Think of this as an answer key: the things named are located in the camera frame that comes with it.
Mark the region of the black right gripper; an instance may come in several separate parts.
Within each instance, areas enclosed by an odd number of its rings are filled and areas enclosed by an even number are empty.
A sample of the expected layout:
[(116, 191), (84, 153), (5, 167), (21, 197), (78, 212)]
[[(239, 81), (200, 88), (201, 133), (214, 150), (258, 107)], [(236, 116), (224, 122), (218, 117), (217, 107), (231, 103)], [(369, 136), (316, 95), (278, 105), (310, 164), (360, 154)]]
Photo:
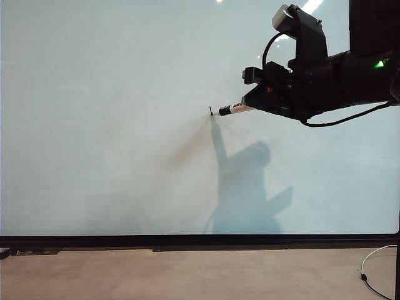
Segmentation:
[[(268, 62), (262, 69), (247, 67), (242, 72), (245, 84), (258, 85), (246, 93), (241, 104), (289, 119), (307, 120), (318, 114), (344, 107), (341, 91), (341, 63), (344, 54), (333, 56), (296, 55), (285, 67)], [(288, 85), (282, 95), (265, 85)]]

